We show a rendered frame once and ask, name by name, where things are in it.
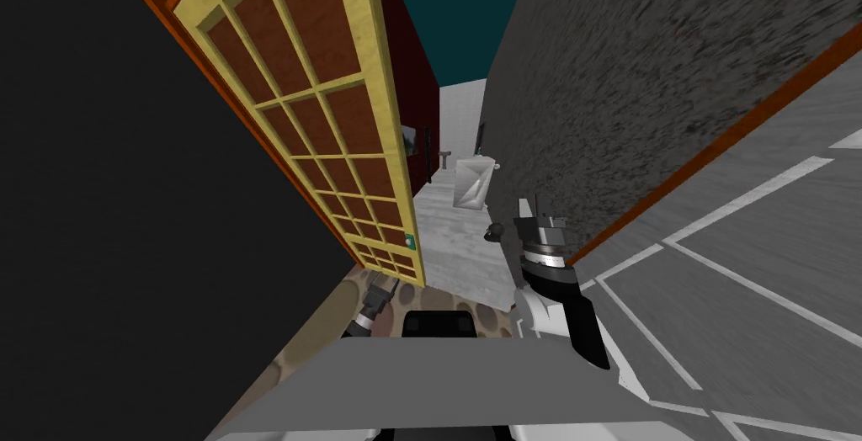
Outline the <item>yellow paned door leaf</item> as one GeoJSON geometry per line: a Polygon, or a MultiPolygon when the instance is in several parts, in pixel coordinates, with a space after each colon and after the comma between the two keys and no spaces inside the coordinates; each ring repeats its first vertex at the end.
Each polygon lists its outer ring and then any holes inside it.
{"type": "Polygon", "coordinates": [[[357,263],[426,284],[381,0],[169,0],[357,263]]]}

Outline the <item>white angular washbasin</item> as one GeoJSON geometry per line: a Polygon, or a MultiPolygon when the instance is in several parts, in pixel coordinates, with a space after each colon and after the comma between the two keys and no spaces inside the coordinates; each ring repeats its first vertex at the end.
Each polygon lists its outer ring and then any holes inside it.
{"type": "Polygon", "coordinates": [[[453,206],[464,210],[482,210],[492,175],[500,165],[490,157],[473,156],[461,158],[455,166],[453,206]]]}

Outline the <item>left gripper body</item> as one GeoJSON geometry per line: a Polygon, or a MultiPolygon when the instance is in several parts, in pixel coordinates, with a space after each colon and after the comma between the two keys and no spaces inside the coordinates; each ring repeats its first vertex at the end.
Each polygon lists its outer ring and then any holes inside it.
{"type": "Polygon", "coordinates": [[[364,297],[364,308],[371,312],[382,312],[388,305],[396,293],[396,289],[400,284],[400,279],[395,279],[392,287],[386,290],[372,281],[364,297]]]}

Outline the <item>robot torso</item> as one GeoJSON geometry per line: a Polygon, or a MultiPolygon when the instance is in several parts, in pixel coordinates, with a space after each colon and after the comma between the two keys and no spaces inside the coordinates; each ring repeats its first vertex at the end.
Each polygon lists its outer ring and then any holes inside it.
{"type": "Polygon", "coordinates": [[[692,441],[609,371],[535,337],[339,339],[205,441],[471,426],[503,426],[516,441],[692,441]]]}

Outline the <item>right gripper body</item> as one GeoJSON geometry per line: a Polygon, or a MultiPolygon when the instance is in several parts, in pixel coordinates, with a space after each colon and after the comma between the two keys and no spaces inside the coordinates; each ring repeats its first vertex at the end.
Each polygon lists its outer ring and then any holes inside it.
{"type": "Polygon", "coordinates": [[[539,215],[513,219],[520,241],[542,247],[564,247],[565,217],[539,215]]]}

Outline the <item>grey textured door leaf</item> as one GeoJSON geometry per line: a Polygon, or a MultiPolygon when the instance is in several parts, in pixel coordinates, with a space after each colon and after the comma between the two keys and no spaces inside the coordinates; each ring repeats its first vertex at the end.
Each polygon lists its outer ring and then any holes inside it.
{"type": "Polygon", "coordinates": [[[517,0],[482,105],[513,229],[538,194],[586,256],[862,50],[862,0],[517,0]]]}

